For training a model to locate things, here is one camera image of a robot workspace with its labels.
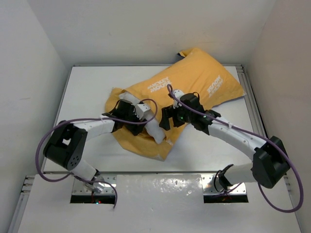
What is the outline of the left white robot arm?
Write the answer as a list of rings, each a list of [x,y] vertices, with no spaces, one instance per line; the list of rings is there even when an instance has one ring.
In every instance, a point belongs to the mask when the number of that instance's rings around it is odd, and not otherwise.
[[[149,110],[150,107],[143,102],[134,105],[120,100],[99,119],[77,123],[62,121],[53,131],[43,154],[81,181],[97,183],[99,172],[82,159],[86,142],[102,134],[113,133],[123,126],[129,127],[133,135],[138,135],[146,125],[145,115]]]

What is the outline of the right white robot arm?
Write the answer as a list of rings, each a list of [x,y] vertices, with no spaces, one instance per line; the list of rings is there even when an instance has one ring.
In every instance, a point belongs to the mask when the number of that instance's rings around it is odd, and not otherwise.
[[[185,94],[177,89],[169,96],[174,103],[162,108],[161,128],[168,131],[171,127],[191,124],[198,131],[225,141],[251,160],[248,164],[229,164],[218,170],[213,180],[217,192],[225,192],[237,183],[253,182],[271,189],[290,169],[283,157],[286,150],[279,138],[273,136],[268,143],[235,129],[219,113],[205,110],[199,96],[194,93]]]

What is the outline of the white pillow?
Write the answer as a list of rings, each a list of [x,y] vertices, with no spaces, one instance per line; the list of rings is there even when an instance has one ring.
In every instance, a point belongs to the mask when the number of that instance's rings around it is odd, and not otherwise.
[[[138,103],[141,103],[141,101],[136,98],[134,95],[132,95],[129,92],[124,92],[122,94],[119,94],[119,98],[120,100],[124,100],[126,102],[129,102],[131,104],[133,104],[134,106]],[[144,118],[140,119],[140,120],[146,120],[148,121],[148,123],[144,126],[144,128],[146,129],[147,133],[153,137],[153,139],[155,140],[155,142],[157,144],[160,144],[163,139],[165,138],[165,134],[163,132],[162,129],[160,129],[159,127],[159,123],[157,121],[156,118],[153,118],[151,120],[151,118],[154,116],[153,111],[150,109],[148,111],[148,113],[144,116]]]

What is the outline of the yellow blue printed pillowcase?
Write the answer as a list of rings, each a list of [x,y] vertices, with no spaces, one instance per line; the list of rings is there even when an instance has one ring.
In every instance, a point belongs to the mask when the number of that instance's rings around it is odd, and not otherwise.
[[[183,50],[179,55],[183,57],[182,60],[153,77],[141,82],[132,81],[131,86],[127,88],[113,88],[105,103],[105,111],[112,110],[120,97],[130,93],[139,100],[155,100],[156,104],[152,104],[151,109],[159,108],[156,120],[160,121],[161,109],[173,104],[173,100],[168,96],[168,84],[184,93],[199,93],[200,103],[206,110],[246,94],[235,77],[205,51],[193,48]],[[160,132],[165,136],[159,144],[146,130],[134,136],[122,127],[114,132],[113,136],[127,151],[164,161],[184,128],[182,125],[169,131],[161,129]]]

